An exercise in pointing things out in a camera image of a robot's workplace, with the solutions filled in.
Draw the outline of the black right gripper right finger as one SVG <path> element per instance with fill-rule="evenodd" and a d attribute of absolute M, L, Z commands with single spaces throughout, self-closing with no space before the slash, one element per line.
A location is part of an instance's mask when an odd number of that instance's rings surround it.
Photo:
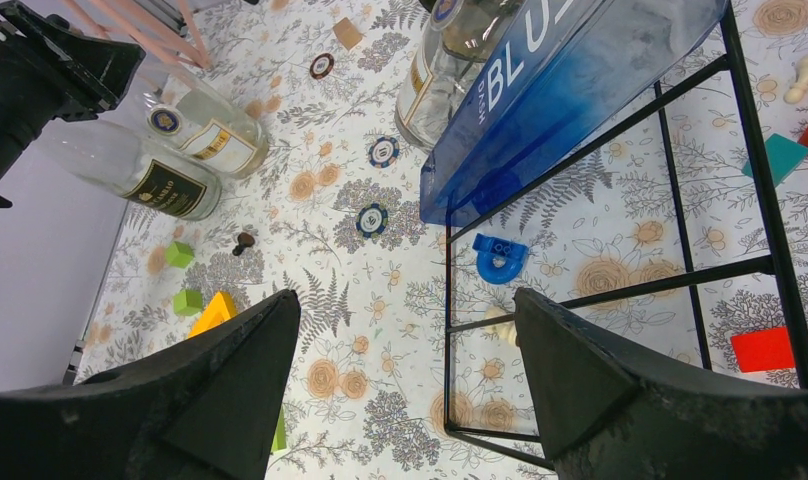
<path fill-rule="evenodd" d="M 808 390 L 695 367 L 521 288 L 540 443 L 562 479 L 808 479 Z"/>

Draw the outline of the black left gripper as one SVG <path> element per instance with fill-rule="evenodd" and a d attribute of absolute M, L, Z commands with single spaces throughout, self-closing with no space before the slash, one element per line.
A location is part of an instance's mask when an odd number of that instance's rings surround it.
<path fill-rule="evenodd" d="M 78 34 L 21 1 L 0 3 L 0 180 L 46 124 L 97 118 L 119 107 L 144 49 Z M 12 202 L 0 196 L 0 209 Z"/>

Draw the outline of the clear bottle blue gold emblem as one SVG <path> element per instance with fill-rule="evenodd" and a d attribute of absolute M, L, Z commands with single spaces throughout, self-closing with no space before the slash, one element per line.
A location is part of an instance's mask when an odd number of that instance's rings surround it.
<path fill-rule="evenodd" d="M 248 177 L 267 157 L 268 135 L 258 120 L 184 67 L 143 64 L 129 99 L 146 134 L 224 176 Z"/>

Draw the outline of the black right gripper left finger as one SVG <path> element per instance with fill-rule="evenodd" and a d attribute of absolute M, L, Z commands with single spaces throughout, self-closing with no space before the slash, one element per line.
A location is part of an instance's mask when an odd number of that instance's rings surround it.
<path fill-rule="evenodd" d="M 0 479 L 261 479 L 298 340 L 279 291 L 76 385 L 0 393 Z"/>

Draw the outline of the clear bottle black label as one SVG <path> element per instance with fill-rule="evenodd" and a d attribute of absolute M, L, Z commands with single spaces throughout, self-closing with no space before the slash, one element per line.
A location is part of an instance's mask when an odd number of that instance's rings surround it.
<path fill-rule="evenodd" d="M 55 120 L 36 146 L 80 180 L 179 219 L 202 220 L 221 198 L 222 182 L 208 167 L 113 122 Z"/>

